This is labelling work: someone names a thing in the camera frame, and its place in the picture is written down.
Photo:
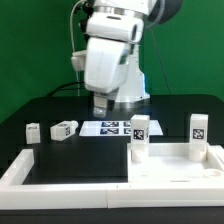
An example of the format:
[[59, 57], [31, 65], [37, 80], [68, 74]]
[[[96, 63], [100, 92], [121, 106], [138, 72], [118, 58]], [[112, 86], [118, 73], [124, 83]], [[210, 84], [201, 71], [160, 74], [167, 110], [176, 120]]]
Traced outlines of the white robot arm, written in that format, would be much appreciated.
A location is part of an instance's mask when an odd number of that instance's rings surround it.
[[84, 82], [93, 93], [93, 114], [105, 117], [108, 103], [130, 107], [149, 97], [139, 68], [145, 29], [174, 17], [183, 0], [95, 0], [88, 19]]

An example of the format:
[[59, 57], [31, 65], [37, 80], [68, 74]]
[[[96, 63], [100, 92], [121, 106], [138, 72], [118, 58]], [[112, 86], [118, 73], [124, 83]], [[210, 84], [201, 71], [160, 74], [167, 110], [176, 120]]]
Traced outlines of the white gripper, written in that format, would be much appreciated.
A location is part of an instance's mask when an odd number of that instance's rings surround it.
[[[84, 72], [87, 90], [107, 94], [119, 88], [127, 77], [130, 45], [125, 42], [91, 37], [87, 44]], [[105, 118], [106, 96], [95, 94], [93, 115]]]

